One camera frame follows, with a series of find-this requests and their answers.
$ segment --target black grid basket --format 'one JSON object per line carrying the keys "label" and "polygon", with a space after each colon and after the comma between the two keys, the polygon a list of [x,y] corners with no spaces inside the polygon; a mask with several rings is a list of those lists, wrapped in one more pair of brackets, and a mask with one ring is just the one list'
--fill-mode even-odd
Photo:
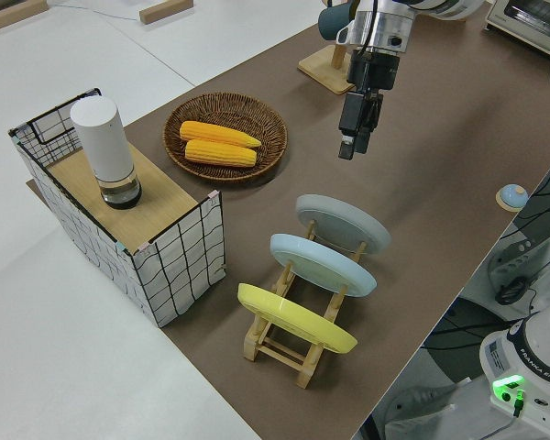
{"label": "black grid basket", "polygon": [[98,89],[78,95],[9,135],[73,243],[161,327],[226,275],[222,196],[209,194],[131,254],[49,171],[82,147],[70,110],[77,100],[96,94]]}

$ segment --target white table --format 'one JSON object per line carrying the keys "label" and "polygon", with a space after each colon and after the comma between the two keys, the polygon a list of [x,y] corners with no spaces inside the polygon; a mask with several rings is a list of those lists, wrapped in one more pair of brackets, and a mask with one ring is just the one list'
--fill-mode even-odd
{"label": "white table", "polygon": [[128,124],[312,25],[322,4],[199,0],[145,27],[90,10],[136,2],[49,3],[0,29],[0,438],[257,438],[67,238],[6,133],[92,87]]}

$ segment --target plate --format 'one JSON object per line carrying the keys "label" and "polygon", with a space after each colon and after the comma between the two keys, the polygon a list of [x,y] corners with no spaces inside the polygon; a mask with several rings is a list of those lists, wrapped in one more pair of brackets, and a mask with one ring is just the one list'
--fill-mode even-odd
{"label": "plate", "polygon": [[306,238],[275,234],[270,251],[282,266],[291,263],[298,277],[330,292],[347,286],[346,296],[367,296],[377,287],[373,276],[355,261]]}
{"label": "plate", "polygon": [[[195,163],[185,158],[186,142],[180,138],[184,121],[234,128],[261,141],[255,148],[257,164],[252,168],[223,167]],[[167,119],[163,143],[169,157],[184,170],[210,181],[246,182],[271,170],[287,148],[287,127],[275,111],[261,101],[240,93],[209,93],[177,107]]]}
{"label": "plate", "polygon": [[357,344],[355,337],[338,325],[270,291],[241,283],[238,284],[238,300],[253,314],[335,353],[348,353]]}
{"label": "plate", "polygon": [[376,254],[391,242],[391,235],[377,219],[352,204],[318,194],[297,198],[295,212],[304,226],[315,221],[314,234],[343,250],[356,252],[367,243],[364,254]]}

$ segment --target wire basket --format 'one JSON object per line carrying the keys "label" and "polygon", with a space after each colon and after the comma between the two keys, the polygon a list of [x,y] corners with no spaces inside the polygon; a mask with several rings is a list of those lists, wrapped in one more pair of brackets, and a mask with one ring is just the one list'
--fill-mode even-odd
{"label": "wire basket", "polygon": [[[257,164],[252,168],[236,168],[187,160],[186,142],[180,138],[184,121],[233,128],[260,140]],[[218,182],[247,182],[273,169],[281,159],[287,148],[287,127],[279,114],[255,98],[239,93],[209,93],[190,99],[171,113],[163,142],[170,158],[196,176]]]}
{"label": "wire basket", "polygon": [[75,246],[159,327],[185,313],[226,275],[222,196],[212,192],[134,253],[118,241],[51,173],[82,148],[73,104],[98,89],[13,128],[9,135],[45,203]]}

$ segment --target toaster oven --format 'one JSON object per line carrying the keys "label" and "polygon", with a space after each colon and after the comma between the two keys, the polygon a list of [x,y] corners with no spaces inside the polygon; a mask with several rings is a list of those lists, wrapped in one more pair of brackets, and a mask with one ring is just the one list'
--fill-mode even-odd
{"label": "toaster oven", "polygon": [[487,24],[550,54],[550,2],[494,0]]}

